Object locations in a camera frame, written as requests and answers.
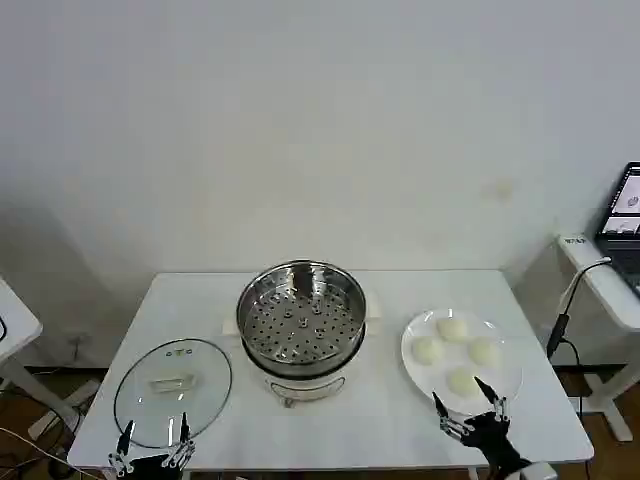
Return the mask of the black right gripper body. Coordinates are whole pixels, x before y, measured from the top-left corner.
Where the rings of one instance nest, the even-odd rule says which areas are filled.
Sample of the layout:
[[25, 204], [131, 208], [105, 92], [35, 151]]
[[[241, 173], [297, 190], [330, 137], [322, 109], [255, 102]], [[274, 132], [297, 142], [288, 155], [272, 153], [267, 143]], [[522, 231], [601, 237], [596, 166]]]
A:
[[488, 461], [491, 473], [515, 473], [530, 465], [507, 438], [508, 419], [486, 412], [466, 419], [463, 424], [469, 432], [462, 436], [462, 444], [479, 449]]

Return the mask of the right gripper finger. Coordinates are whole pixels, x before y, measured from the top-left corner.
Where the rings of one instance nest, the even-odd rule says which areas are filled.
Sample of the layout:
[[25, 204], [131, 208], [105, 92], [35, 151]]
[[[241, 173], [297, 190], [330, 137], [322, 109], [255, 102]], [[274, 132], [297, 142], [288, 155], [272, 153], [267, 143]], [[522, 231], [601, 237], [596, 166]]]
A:
[[447, 408], [436, 392], [433, 393], [433, 401], [439, 416], [440, 429], [450, 438], [456, 441], [463, 441], [470, 430], [464, 423], [459, 422], [449, 415]]
[[492, 407], [491, 411], [474, 418], [475, 425], [483, 428], [497, 427], [498, 425], [508, 428], [510, 426], [510, 418], [507, 412], [507, 398], [499, 396], [490, 385], [479, 377], [475, 377], [474, 380]]

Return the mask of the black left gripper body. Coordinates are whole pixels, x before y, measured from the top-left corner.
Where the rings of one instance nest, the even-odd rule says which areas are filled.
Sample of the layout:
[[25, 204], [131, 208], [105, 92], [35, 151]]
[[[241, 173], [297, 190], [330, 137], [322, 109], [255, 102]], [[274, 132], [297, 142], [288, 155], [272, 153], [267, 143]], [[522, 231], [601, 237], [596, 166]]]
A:
[[132, 460], [130, 465], [132, 472], [127, 473], [127, 478], [132, 480], [175, 480], [175, 468], [163, 462], [168, 454], [154, 455]]

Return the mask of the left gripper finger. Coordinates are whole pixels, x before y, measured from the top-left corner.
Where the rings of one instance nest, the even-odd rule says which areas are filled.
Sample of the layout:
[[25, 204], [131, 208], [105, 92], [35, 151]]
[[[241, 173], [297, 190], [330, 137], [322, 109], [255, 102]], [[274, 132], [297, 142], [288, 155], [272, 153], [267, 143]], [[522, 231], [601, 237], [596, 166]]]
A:
[[185, 466], [195, 453], [195, 442], [191, 439], [191, 430], [188, 417], [182, 413], [180, 422], [179, 442], [171, 446], [167, 458], [163, 461], [164, 466]]
[[117, 475], [127, 475], [134, 472], [134, 466], [129, 459], [129, 448], [134, 427], [135, 422], [130, 420], [124, 432], [119, 436], [116, 451], [108, 456], [109, 463]]

